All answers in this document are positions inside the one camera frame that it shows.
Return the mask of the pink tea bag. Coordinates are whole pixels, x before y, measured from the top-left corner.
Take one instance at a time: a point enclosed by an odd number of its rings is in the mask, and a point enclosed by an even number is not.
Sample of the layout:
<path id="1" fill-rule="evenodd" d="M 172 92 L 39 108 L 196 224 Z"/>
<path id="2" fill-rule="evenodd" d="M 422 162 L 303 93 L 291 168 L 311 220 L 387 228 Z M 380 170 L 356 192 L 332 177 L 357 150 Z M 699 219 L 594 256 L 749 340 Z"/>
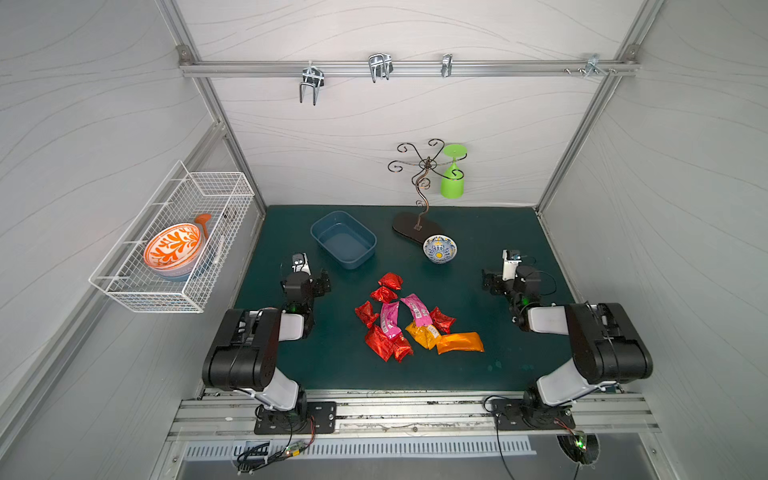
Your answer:
<path id="1" fill-rule="evenodd" d="M 398 300 L 382 305 L 379 317 L 380 328 L 389 339 L 393 339 L 401 334 L 401 329 L 398 326 L 398 316 Z"/>
<path id="2" fill-rule="evenodd" d="M 401 301 L 409 308 L 413 317 L 413 323 L 417 327 L 426 327 L 433 324 L 429 310 L 416 294 L 403 297 Z"/>

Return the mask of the orange foil tea bag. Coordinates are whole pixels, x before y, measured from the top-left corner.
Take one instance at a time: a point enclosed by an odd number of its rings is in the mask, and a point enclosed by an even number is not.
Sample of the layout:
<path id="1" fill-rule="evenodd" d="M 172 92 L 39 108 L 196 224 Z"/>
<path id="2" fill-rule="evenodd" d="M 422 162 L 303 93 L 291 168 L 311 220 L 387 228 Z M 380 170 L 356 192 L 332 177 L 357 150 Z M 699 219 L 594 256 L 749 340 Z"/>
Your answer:
<path id="1" fill-rule="evenodd" d="M 437 341 L 438 354 L 453 351 L 484 352 L 484 344 L 476 332 L 442 335 Z"/>

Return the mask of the large red tea bag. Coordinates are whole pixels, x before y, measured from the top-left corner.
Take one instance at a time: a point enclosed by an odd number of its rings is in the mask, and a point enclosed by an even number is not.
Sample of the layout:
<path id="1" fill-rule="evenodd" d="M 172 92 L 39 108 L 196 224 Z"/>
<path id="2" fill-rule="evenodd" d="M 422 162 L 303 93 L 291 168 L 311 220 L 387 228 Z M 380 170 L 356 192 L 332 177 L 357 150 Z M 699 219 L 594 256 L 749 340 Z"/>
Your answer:
<path id="1" fill-rule="evenodd" d="M 394 345 L 378 325 L 373 325 L 365 335 L 366 345 L 384 362 L 394 353 Z"/>

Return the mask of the yellow foil tea bag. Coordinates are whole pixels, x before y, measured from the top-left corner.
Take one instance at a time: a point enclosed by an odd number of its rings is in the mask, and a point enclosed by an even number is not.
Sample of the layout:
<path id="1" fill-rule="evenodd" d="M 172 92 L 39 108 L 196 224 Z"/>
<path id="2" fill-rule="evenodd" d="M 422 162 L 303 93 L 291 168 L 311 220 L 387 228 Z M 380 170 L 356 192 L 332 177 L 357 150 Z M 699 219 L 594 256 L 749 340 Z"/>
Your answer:
<path id="1" fill-rule="evenodd" d="M 412 322 L 406 327 L 406 331 L 419 345 L 427 350 L 436 347 L 441 338 L 440 332 L 434 325 L 417 326 L 415 322 Z"/>

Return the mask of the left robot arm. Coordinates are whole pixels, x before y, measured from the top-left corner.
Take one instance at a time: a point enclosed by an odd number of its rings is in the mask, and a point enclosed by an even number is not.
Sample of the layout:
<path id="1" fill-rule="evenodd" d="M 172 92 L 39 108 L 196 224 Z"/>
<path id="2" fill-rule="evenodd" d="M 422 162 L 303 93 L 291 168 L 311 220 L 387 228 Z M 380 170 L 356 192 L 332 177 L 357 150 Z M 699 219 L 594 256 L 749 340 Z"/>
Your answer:
<path id="1" fill-rule="evenodd" d="M 326 271 L 315 276 L 303 269 L 290 273 L 281 287 L 281 307 L 224 313 L 203 361 L 205 387 L 245 394 L 271 411 L 299 408 L 303 390 L 277 367 L 279 345 L 309 336 L 315 300 L 331 291 L 331 282 Z"/>

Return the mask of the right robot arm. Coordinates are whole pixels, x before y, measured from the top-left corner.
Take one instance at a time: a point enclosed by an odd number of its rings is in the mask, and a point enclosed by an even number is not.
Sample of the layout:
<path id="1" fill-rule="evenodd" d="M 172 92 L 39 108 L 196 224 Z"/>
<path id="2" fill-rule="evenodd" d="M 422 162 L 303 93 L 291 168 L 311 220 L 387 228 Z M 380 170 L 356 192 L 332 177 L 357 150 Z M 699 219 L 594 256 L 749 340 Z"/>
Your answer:
<path id="1" fill-rule="evenodd" d="M 482 272 L 482 288 L 507 300 L 512 322 L 521 331 L 569 340 L 570 359 L 536 380 L 524 396 L 526 407 L 567 407 L 595 391 L 652 375 L 652 356 L 621 304 L 546 305 L 540 274 L 516 261 L 507 261 L 499 273 Z"/>

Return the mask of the red tea bag top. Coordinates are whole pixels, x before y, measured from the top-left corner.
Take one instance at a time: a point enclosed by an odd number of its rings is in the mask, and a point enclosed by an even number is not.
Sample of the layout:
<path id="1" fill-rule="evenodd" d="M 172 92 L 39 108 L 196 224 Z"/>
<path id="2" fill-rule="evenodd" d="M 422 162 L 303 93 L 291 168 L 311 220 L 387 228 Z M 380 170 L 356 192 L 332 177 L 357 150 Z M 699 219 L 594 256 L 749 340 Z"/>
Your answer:
<path id="1" fill-rule="evenodd" d="M 383 275 L 378 281 L 380 286 L 386 287 L 390 290 L 399 291 L 403 286 L 403 279 L 392 272 Z"/>

